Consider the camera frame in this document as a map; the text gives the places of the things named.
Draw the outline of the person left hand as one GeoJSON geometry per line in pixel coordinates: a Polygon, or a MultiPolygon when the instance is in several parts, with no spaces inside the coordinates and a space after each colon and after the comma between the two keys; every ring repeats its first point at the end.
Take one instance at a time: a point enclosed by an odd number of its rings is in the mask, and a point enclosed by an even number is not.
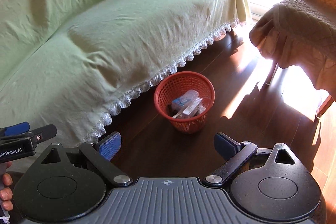
{"type": "Polygon", "coordinates": [[[1,184],[3,185],[1,188],[1,206],[6,211],[13,210],[13,203],[11,202],[13,192],[10,189],[10,186],[13,183],[13,179],[11,175],[6,172],[7,169],[12,166],[12,163],[12,161],[9,161],[1,164],[1,184]]]}

